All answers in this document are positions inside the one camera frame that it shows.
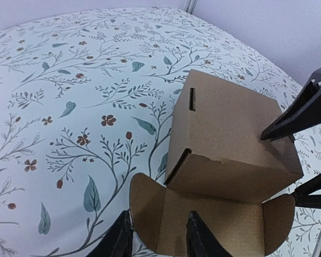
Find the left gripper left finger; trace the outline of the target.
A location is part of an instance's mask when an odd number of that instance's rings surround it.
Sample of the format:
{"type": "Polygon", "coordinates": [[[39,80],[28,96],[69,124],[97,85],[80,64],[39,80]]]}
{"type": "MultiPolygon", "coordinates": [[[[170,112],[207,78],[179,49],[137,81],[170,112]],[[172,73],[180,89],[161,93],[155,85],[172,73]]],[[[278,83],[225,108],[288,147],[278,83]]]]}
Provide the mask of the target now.
{"type": "Polygon", "coordinates": [[[128,210],[123,210],[100,243],[87,257],[131,257],[133,229],[128,210]]]}

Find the brown cardboard box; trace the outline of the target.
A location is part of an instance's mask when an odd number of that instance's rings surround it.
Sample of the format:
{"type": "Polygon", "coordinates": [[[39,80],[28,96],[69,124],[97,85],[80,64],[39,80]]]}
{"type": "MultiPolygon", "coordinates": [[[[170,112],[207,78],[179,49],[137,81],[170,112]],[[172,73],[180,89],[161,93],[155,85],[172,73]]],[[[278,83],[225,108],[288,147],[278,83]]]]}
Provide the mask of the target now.
{"type": "Polygon", "coordinates": [[[288,237],[303,175],[289,138],[262,141],[281,110],[275,99],[191,70],[174,106],[164,184],[133,176],[129,205],[139,239],[160,255],[186,255],[198,212],[232,256],[268,256],[288,237]]]}

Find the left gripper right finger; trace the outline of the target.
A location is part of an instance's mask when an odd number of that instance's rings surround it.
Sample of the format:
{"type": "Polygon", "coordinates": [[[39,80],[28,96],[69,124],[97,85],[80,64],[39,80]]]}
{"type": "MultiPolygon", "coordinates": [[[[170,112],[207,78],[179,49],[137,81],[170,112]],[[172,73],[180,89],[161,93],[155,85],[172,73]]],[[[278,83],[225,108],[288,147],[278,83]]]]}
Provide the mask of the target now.
{"type": "Polygon", "coordinates": [[[187,256],[232,257],[222,247],[197,211],[189,212],[186,224],[187,256]]]}

